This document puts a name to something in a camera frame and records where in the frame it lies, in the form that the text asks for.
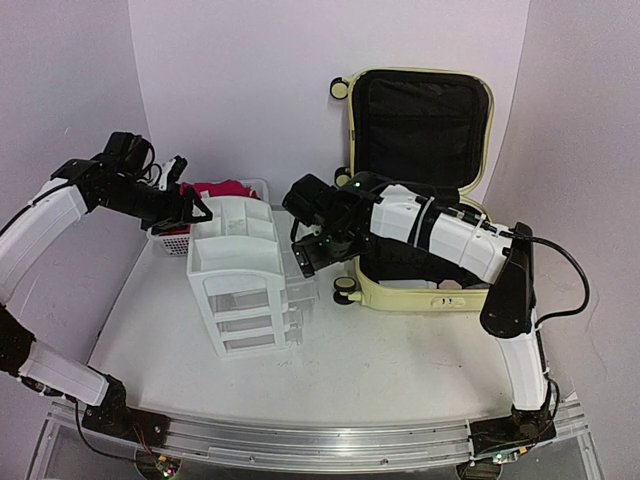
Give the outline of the translucent white bottle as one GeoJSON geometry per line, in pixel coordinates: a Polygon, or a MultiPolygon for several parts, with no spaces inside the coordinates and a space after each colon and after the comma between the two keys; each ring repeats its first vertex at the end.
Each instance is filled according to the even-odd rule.
{"type": "Polygon", "coordinates": [[[422,279],[380,280],[379,284],[385,288],[394,289],[433,289],[434,283],[422,279]]]}

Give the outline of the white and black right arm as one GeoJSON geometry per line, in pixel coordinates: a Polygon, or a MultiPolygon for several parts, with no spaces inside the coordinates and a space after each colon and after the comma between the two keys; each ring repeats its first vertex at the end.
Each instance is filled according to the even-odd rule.
{"type": "Polygon", "coordinates": [[[378,239],[448,261],[488,284],[480,313],[500,346],[512,387],[511,413],[472,426],[479,441],[524,446],[554,436],[559,388],[548,376],[536,322],[529,229],[490,222],[457,207],[435,187],[361,172],[341,187],[313,174],[296,181],[282,205],[316,232],[291,239],[305,277],[372,249],[378,239]]]}

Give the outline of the magenta pink garment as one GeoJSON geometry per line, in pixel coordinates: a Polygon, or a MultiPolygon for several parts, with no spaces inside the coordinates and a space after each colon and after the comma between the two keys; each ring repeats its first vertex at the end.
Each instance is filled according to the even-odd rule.
{"type": "MultiPolygon", "coordinates": [[[[262,197],[253,187],[248,184],[243,184],[237,180],[225,180],[219,183],[183,183],[180,187],[180,192],[183,193],[184,190],[188,187],[192,187],[197,192],[200,198],[219,196],[242,196],[262,200],[262,197]]],[[[175,226],[165,230],[160,230],[158,227],[151,228],[151,234],[156,236],[188,234],[189,232],[189,225],[175,226]]]]}

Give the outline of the white perforated plastic basket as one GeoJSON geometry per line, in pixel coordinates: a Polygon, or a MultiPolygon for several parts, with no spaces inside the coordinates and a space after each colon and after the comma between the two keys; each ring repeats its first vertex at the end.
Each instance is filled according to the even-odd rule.
{"type": "MultiPolygon", "coordinates": [[[[237,180],[243,184],[248,184],[253,187],[259,195],[262,197],[264,203],[269,204],[269,188],[268,184],[263,179],[240,179],[237,180]]],[[[214,221],[217,222],[222,218],[222,214],[220,212],[219,207],[214,208],[214,221]]],[[[190,232],[188,234],[177,234],[177,235],[162,235],[156,236],[151,234],[151,229],[146,232],[146,237],[150,243],[154,244],[154,248],[160,252],[164,253],[169,257],[186,257],[189,252],[189,245],[191,242],[191,238],[194,239],[205,239],[211,236],[215,236],[218,233],[219,227],[216,223],[212,225],[189,225],[190,232]]]]}

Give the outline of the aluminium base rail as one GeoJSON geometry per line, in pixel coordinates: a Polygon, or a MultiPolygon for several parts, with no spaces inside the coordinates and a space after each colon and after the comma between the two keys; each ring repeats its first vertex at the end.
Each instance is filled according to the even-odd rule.
{"type": "Polygon", "coordinates": [[[488,460],[528,460],[564,442],[591,459],[592,438],[580,402],[563,401],[541,438],[510,440],[504,419],[369,427],[250,424],[142,411],[131,426],[107,427],[82,413],[81,430],[144,453],[226,467],[302,473],[377,473],[422,470],[488,460]]]}

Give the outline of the beige hexagonal compact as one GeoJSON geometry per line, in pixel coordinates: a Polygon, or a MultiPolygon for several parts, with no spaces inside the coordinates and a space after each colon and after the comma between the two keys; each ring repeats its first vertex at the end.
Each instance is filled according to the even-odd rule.
{"type": "Polygon", "coordinates": [[[448,279],[440,282],[438,288],[441,290],[461,290],[463,286],[455,280],[448,279]]]}

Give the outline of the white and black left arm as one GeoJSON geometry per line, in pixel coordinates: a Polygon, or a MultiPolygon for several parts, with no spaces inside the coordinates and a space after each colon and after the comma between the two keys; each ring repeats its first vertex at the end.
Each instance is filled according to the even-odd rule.
{"type": "Polygon", "coordinates": [[[149,439],[167,426],[89,359],[146,232],[203,220],[185,168],[150,151],[71,159],[1,229],[1,370],[80,405],[96,432],[149,439]]]}

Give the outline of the white plastic drawer organizer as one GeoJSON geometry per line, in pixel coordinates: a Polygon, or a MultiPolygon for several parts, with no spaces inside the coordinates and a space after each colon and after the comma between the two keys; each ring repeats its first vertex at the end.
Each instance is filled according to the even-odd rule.
{"type": "Polygon", "coordinates": [[[186,275],[220,358],[286,350],[303,343],[304,318],[317,296],[283,234],[291,220],[263,201],[222,196],[203,200],[218,233],[191,238],[186,275]]]}

